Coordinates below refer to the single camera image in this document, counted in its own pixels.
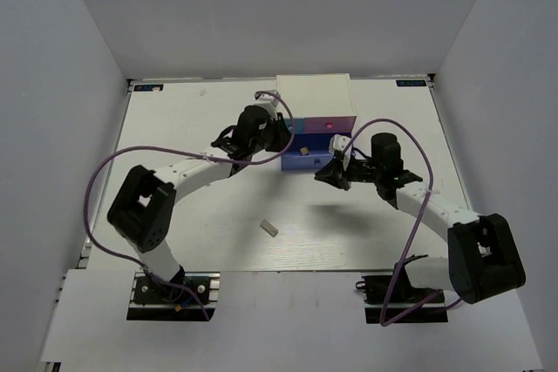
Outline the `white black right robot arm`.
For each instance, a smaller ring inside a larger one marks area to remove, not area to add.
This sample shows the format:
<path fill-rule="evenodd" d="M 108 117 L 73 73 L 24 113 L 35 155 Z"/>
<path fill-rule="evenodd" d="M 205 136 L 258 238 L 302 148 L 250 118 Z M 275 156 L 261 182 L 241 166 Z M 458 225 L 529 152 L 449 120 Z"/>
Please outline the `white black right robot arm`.
<path fill-rule="evenodd" d="M 448 290 L 474 304 L 525 285 L 521 257 L 503 216 L 478 214 L 434 192 L 404 168 L 401 146 L 391 133 L 374 135 L 371 155 L 361 159 L 349 143 L 345 136 L 333 136 L 333 158 L 315 179 L 345 191 L 354 183 L 372 184 L 383 201 L 414 217 L 447 245 L 445 257 L 408 256 L 395 265 L 393 288 L 400 299 L 414 301 L 425 289 Z"/>

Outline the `pink drawer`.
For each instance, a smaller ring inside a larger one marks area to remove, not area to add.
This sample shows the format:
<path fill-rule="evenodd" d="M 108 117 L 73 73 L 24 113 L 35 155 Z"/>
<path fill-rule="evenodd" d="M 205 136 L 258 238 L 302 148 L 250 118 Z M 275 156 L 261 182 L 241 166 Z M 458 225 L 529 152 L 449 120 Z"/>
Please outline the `pink drawer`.
<path fill-rule="evenodd" d="M 307 117 L 303 121 L 303 132 L 352 132 L 356 119 L 357 117 L 354 115 L 333 117 Z"/>

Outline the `lavender blue drawer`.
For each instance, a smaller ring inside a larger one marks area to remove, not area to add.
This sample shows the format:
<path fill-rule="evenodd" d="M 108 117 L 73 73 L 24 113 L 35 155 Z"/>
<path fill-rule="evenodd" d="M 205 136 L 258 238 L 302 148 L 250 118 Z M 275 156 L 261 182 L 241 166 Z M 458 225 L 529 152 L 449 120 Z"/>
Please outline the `lavender blue drawer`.
<path fill-rule="evenodd" d="M 280 158 L 280 167 L 283 172 L 315 172 L 332 159 L 329 152 L 330 139 L 335 132 L 302 133 L 295 138 L 286 153 Z M 309 155 L 302 155 L 301 149 L 308 147 Z"/>

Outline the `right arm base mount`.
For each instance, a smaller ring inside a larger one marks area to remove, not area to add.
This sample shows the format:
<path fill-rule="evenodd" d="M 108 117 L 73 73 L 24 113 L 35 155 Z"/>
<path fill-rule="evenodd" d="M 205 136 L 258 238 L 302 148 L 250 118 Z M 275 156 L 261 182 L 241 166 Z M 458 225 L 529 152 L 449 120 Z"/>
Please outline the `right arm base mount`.
<path fill-rule="evenodd" d="M 397 264 L 394 264 L 392 269 L 365 272 L 355 283 L 355 289 L 364 297 L 364 315 L 367 324 L 380 324 L 384 298 L 396 266 Z M 428 287 L 412 287 L 405 270 L 402 270 L 391 293 L 384 319 L 388 321 L 402 314 L 424 298 L 428 298 L 427 303 L 398 319 L 397 324 L 448 323 L 445 296 L 440 291 Z"/>

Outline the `grey white eraser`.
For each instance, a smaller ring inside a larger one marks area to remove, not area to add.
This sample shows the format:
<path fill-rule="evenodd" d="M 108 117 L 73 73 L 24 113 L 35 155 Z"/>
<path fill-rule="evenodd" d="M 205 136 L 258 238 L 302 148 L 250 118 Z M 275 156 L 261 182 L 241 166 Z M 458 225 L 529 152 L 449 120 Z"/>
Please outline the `grey white eraser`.
<path fill-rule="evenodd" d="M 262 220 L 260 222 L 260 228 L 264 230 L 271 237 L 276 237 L 279 233 L 279 230 L 274 225 L 272 225 L 268 220 Z"/>

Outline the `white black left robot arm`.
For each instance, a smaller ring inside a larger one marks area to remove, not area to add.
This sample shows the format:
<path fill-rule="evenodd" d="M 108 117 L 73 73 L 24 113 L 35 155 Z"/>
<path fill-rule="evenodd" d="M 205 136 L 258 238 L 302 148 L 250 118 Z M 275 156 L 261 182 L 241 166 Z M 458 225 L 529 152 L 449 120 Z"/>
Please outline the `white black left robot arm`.
<path fill-rule="evenodd" d="M 236 175 L 257 153 L 282 152 L 290 140 L 283 115 L 271 102 L 257 101 L 198 159 L 156 170 L 137 165 L 128 172 L 107 220 L 135 251 L 144 272 L 156 278 L 154 291 L 164 301 L 179 299 L 185 283 L 184 269 L 167 243 L 174 206 L 202 187 Z"/>

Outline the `light blue drawer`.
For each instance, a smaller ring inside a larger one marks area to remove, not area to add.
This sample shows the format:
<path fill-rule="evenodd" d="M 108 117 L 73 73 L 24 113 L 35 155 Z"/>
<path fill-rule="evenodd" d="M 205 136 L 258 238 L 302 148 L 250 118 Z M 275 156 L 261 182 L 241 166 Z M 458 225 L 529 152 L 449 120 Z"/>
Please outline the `light blue drawer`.
<path fill-rule="evenodd" d="M 287 118 L 285 124 L 291 133 L 295 135 L 304 133 L 304 119 L 303 118 Z"/>

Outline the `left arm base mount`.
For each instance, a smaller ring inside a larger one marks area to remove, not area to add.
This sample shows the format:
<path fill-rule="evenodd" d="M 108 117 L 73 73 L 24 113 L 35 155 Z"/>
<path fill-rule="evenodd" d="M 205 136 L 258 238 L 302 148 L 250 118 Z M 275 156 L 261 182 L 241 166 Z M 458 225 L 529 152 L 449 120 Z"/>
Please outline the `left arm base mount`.
<path fill-rule="evenodd" d="M 144 273 L 134 275 L 126 319 L 128 321 L 209 321 L 217 307 L 221 276 L 218 273 L 191 273 L 184 286 L 193 291 L 203 304 L 186 290 L 165 288 Z"/>

